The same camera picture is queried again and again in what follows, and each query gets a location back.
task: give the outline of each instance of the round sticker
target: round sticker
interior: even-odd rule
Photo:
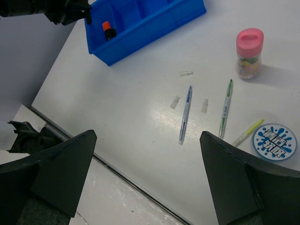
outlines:
[[[253,134],[252,145],[262,157],[281,161],[293,155],[298,143],[289,128],[279,124],[266,124]]]

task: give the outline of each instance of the white wall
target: white wall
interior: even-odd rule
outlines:
[[[74,24],[54,25],[45,15],[0,20],[0,121],[30,106]]]

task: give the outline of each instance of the pink lid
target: pink lid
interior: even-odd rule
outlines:
[[[236,51],[239,56],[252,58],[262,52],[263,32],[257,28],[241,31],[236,38]]]

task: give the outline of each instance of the pen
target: pen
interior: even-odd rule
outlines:
[[[193,91],[192,86],[189,86],[189,89],[188,89],[188,92],[187,92],[187,100],[186,100],[186,104],[184,106],[184,111],[183,111],[180,135],[179,135],[179,144],[181,144],[181,145],[183,144],[184,137],[185,137],[185,134],[186,134],[189,108],[191,106],[191,99],[192,99],[192,91]]]
[[[220,124],[219,138],[221,138],[221,139],[224,138],[224,131],[225,131],[225,126],[226,126],[232,92],[233,92],[233,81],[231,79],[229,82],[229,85],[228,85],[227,93],[226,93],[226,98],[225,98],[225,103],[224,103],[224,108],[223,108],[223,113],[222,113],[222,119],[221,119],[221,124]]]
[[[249,137],[262,123],[264,120],[258,121],[252,127],[250,127],[245,133],[239,136],[233,143],[232,146],[238,147],[247,137]]]

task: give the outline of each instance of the blue plastic bin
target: blue plastic bin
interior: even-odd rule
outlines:
[[[112,65],[206,12],[203,0],[98,0],[85,21],[89,53]],[[107,41],[102,23],[117,36]]]

